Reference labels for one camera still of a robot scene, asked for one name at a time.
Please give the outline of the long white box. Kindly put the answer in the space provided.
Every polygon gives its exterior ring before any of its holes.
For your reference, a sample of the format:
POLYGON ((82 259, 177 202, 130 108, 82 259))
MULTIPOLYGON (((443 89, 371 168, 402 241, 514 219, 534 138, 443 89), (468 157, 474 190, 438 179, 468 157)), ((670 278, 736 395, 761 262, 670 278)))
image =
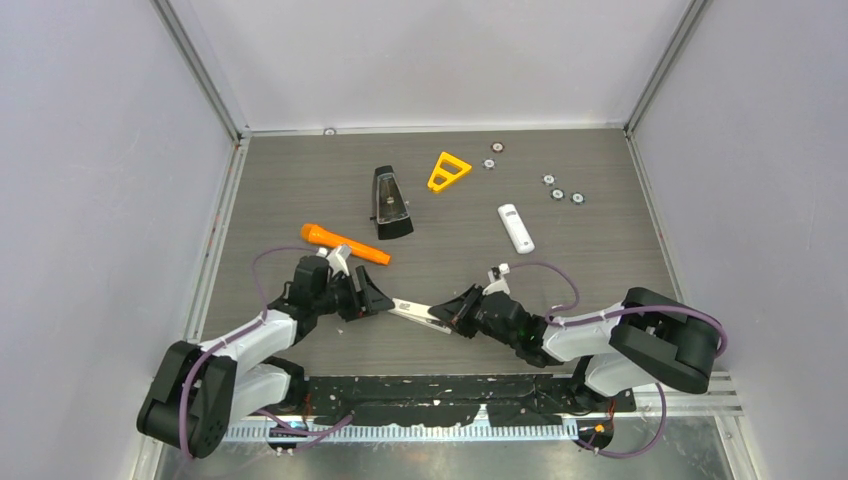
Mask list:
POLYGON ((393 298, 394 307, 389 310, 390 314, 412 321, 443 334, 450 335, 452 330, 445 326, 441 320, 429 313, 430 306, 404 299, 393 298))

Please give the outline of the white remote control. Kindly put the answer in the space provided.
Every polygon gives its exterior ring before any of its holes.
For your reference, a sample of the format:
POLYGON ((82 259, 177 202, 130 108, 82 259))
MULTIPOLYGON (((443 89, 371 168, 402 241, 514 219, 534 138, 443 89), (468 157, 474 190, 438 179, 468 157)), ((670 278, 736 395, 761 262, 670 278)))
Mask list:
POLYGON ((535 244, 515 205, 503 204, 497 213, 515 251, 521 255, 533 252, 535 244))

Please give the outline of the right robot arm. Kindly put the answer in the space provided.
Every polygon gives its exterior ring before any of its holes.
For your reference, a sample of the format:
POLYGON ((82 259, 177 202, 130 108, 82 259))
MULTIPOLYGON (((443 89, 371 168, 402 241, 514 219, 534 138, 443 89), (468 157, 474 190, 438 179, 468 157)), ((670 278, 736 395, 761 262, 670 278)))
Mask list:
POLYGON ((629 289, 617 304, 575 317, 531 314, 507 293, 481 287, 428 312, 461 336, 483 334, 507 345, 535 367, 579 361, 570 392, 589 411, 623 390, 652 383, 703 394, 727 348, 726 331, 714 317, 642 287, 629 289))

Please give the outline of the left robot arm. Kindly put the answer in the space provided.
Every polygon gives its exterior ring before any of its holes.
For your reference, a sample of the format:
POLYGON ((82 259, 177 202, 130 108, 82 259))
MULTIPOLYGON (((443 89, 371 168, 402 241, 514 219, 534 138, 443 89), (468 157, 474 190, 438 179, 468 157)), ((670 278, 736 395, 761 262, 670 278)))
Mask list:
POLYGON ((293 414, 305 405, 303 367, 279 354, 302 341, 321 317, 354 321, 393 306, 366 269, 350 270, 338 250, 303 256, 283 293, 264 302, 255 319, 213 340, 168 347, 136 429, 189 458, 205 458, 232 423, 269 406, 293 414))

